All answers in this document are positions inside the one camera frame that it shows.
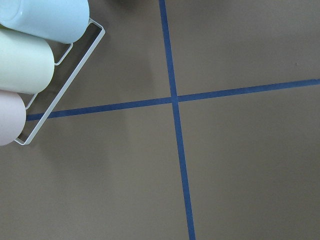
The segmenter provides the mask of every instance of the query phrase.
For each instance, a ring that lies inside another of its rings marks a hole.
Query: white mug
[[[55,60],[42,38],[0,28],[0,90],[37,94],[50,83]]]
[[[85,33],[88,0],[0,0],[0,24],[65,44]]]
[[[26,108],[21,97],[15,92],[0,90],[0,146],[14,141],[25,123]]]

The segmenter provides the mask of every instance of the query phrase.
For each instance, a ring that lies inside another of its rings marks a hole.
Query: blue line
[[[109,111],[115,111],[115,110],[140,108],[140,107],[170,104],[170,103],[171,103],[171,97],[141,100],[141,101],[131,101],[131,102],[125,102],[125,103],[110,104],[110,105],[91,106],[91,107],[83,107],[83,108],[76,108],[76,109],[69,109],[69,110],[62,110],[62,111],[53,111],[48,118],[53,119],[53,118],[61,118],[61,117],[67,117],[67,116],[109,112]],[[27,121],[40,120],[43,115],[44,115],[43,113],[31,114],[27,116],[26,120]]]
[[[190,197],[190,189],[189,189],[189,181],[188,181],[188,173],[187,173],[184,140],[183,140],[181,119],[180,119],[180,112],[179,112],[179,102],[178,102],[178,95],[177,95],[175,70],[174,70],[173,56],[172,56],[172,50],[171,50],[171,41],[170,41],[170,33],[169,33],[165,0],[159,0],[159,6],[160,6],[160,13],[161,13],[161,23],[162,23],[162,31],[163,31],[163,39],[164,39],[164,47],[165,47],[165,55],[166,55],[166,64],[168,68],[168,77],[169,77],[170,92],[171,92],[171,98],[172,98],[172,110],[173,110],[176,142],[177,142],[177,148],[178,148],[186,221],[187,221],[189,239],[196,240],[194,218],[192,213],[192,205],[191,205],[191,197]]]
[[[299,87],[306,87],[306,86],[313,86],[313,85],[320,85],[320,79],[291,81],[291,82],[275,83],[275,84],[269,84],[269,85],[250,86],[250,87],[235,88],[235,89],[228,89],[228,90],[221,90],[221,91],[211,91],[211,92],[204,92],[204,93],[182,95],[182,96],[178,96],[178,101],[186,102],[186,101],[194,101],[194,100],[201,100],[201,99],[212,99],[212,98],[220,98],[220,97],[233,96],[233,95],[252,94],[252,93],[274,91],[274,90],[280,90],[280,89],[299,88]]]

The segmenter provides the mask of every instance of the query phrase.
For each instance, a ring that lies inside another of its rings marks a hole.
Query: horizontal blue line
[[[220,98],[220,97],[233,96],[233,95],[252,94],[252,93],[280,90],[280,89],[299,88],[299,87],[306,87],[306,86],[312,86],[312,85],[320,85],[320,79],[291,81],[291,82],[284,82],[284,83],[275,83],[275,84],[268,84],[268,85],[250,86],[250,87],[242,87],[242,88],[235,88],[235,89],[228,89],[228,90],[181,95],[181,96],[178,96],[178,101],[186,102],[186,101],[194,101],[194,100],[201,100],[201,99],[212,99],[212,98]]]
[[[67,116],[109,112],[109,111],[122,110],[122,109],[140,108],[140,107],[155,106],[155,105],[161,105],[161,104],[170,104],[171,102],[172,102],[171,97],[164,97],[164,98],[157,98],[157,99],[116,103],[116,104],[110,104],[110,105],[90,106],[90,107],[83,107],[83,108],[76,108],[76,109],[69,109],[69,110],[53,111],[48,118],[53,119],[53,118],[61,118],[61,117],[67,117]],[[27,121],[40,120],[43,115],[44,115],[43,113],[31,114],[26,117],[26,120]]]

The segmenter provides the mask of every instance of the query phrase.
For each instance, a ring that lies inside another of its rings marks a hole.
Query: tiled floor
[[[320,2],[89,3],[107,34],[0,148],[1,239],[320,239]]]

